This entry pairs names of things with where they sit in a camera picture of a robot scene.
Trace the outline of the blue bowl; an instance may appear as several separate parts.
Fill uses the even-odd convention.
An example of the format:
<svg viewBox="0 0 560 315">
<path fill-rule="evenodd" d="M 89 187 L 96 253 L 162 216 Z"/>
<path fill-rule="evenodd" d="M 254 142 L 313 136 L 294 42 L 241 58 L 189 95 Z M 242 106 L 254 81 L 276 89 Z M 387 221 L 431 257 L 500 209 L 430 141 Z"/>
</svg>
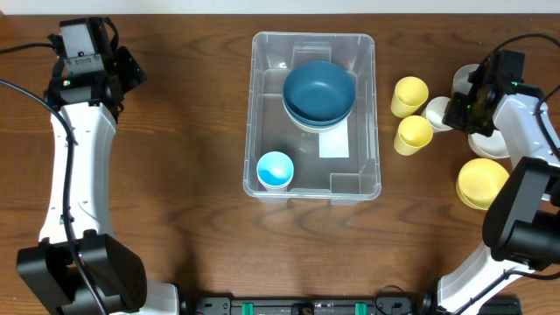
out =
<svg viewBox="0 0 560 315">
<path fill-rule="evenodd" d="M 334 128 L 336 125 L 341 124 L 345 119 L 347 119 L 350 116 L 350 114 L 354 110 L 353 108 L 350 108 L 344 115 L 338 118 L 328 120 L 325 122 L 319 122 L 319 121 L 313 121 L 308 118 L 303 118 L 301 115 L 296 114 L 292 109 L 289 108 L 286 102 L 283 103 L 283 107 L 286 113 L 295 123 L 299 123 L 301 125 L 304 125 L 305 127 L 309 127 L 313 129 L 322 129 L 322 130 L 328 128 Z"/>
<path fill-rule="evenodd" d="M 341 66 L 307 62 L 290 71 L 283 84 L 283 101 L 303 118 L 325 122 L 344 115 L 356 102 L 356 84 Z"/>
</svg>

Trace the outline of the cream bowl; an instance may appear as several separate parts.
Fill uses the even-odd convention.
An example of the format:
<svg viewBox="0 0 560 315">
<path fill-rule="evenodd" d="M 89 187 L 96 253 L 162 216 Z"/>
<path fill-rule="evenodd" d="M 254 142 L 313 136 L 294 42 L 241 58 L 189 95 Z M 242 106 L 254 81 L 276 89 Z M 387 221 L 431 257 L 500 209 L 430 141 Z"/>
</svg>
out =
<svg viewBox="0 0 560 315">
<path fill-rule="evenodd" d="M 309 133 L 324 133 L 327 131 L 331 131 L 331 130 L 335 130 L 336 128 L 338 128 L 341 124 L 346 123 L 347 122 L 347 118 L 348 115 L 345 116 L 342 120 L 340 120 L 339 122 L 336 122 L 333 125 L 329 125 L 329 126 L 320 126 L 320 127 L 314 127 L 311 125 L 307 125 L 304 124 L 302 122 L 300 122 L 299 120 L 296 119 L 295 116 L 293 116 L 290 112 L 286 112 L 286 114 L 288 115 L 288 117 L 290 118 L 290 120 L 301 130 L 305 131 L 305 132 L 309 132 Z"/>
</svg>

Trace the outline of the light blue cup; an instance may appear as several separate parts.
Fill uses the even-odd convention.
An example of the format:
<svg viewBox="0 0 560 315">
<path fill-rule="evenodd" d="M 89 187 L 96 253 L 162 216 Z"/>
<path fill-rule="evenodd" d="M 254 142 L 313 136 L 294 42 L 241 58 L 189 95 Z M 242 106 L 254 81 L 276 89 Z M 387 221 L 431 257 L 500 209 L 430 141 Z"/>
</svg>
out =
<svg viewBox="0 0 560 315">
<path fill-rule="evenodd" d="M 256 174 L 263 186 L 288 186 L 293 180 L 295 167 L 290 157 L 280 151 L 270 151 L 260 157 Z"/>
</svg>

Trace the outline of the pink cup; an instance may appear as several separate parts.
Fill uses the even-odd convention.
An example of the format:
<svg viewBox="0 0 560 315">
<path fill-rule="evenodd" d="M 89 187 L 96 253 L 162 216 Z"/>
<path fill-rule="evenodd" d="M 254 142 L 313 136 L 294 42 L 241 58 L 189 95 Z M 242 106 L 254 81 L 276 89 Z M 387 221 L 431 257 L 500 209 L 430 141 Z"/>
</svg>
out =
<svg viewBox="0 0 560 315">
<path fill-rule="evenodd" d="M 280 192 L 285 192 L 287 190 L 288 186 L 280 186 L 280 187 L 271 187 L 271 186 L 265 186 L 265 190 L 271 193 L 280 193 Z"/>
</svg>

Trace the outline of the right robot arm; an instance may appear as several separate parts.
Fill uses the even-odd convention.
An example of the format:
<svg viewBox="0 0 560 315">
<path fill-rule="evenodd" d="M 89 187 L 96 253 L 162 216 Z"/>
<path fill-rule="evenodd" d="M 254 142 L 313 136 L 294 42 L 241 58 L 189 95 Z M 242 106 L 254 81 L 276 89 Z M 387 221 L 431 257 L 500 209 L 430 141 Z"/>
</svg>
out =
<svg viewBox="0 0 560 315">
<path fill-rule="evenodd" d="M 559 216 L 540 210 L 559 204 L 559 137 L 538 87 L 514 80 L 474 83 L 454 93 L 444 123 L 484 136 L 498 130 L 513 171 L 486 211 L 482 243 L 457 269 L 437 282 L 433 314 L 476 314 L 520 277 L 557 280 L 544 274 L 559 262 Z"/>
</svg>

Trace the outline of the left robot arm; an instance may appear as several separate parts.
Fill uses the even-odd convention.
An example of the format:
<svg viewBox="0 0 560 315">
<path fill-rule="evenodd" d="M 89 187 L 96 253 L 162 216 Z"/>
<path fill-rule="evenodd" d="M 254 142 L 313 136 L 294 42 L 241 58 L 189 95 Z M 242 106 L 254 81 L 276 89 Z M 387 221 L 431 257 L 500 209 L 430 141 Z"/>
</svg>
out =
<svg viewBox="0 0 560 315">
<path fill-rule="evenodd" d="M 178 288 L 148 279 L 116 238 L 109 163 L 123 96 L 147 77 L 129 50 L 67 50 L 39 103 L 51 113 L 52 190 L 38 245 L 17 273 L 51 314 L 179 314 Z"/>
</svg>

